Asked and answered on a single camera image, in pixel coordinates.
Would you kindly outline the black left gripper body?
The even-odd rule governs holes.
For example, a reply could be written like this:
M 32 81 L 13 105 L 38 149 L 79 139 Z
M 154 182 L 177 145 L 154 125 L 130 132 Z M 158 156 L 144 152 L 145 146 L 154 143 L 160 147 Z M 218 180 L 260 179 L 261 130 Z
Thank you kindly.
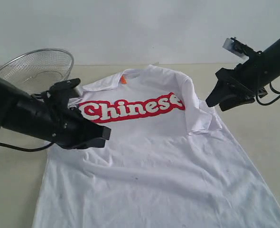
M 88 147 L 95 138 L 95 127 L 80 114 L 58 109 L 55 104 L 36 99 L 19 101 L 22 133 L 54 142 L 63 148 Z

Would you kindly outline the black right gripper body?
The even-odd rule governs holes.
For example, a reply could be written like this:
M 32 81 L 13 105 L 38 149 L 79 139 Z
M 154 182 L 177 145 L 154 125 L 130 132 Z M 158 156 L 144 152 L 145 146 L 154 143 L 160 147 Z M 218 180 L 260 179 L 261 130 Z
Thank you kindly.
M 263 55 L 257 53 L 245 63 L 238 64 L 234 69 L 221 68 L 216 72 L 218 80 L 227 84 L 228 94 L 244 94 L 259 98 L 265 97 L 268 92 L 258 82 L 258 77 L 263 72 Z

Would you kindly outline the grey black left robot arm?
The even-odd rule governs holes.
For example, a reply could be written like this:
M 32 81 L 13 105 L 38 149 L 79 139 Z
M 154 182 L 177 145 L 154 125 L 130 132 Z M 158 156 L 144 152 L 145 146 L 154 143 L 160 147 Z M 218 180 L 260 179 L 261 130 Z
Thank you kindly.
M 83 117 L 68 106 L 77 98 L 79 78 L 55 83 L 49 90 L 30 95 L 0 78 L 0 128 L 48 141 L 63 149 L 103 148 L 111 129 Z

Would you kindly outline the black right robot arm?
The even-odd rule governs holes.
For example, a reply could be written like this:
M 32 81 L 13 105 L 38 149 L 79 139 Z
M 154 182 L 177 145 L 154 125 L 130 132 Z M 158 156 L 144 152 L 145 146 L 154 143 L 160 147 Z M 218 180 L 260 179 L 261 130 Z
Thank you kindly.
M 271 84 L 280 76 L 280 38 L 264 51 L 255 51 L 236 38 L 227 38 L 223 48 L 248 60 L 216 72 L 217 83 L 205 100 L 207 106 L 218 105 L 224 112 L 254 102 L 268 106 L 280 99 L 280 91 Z

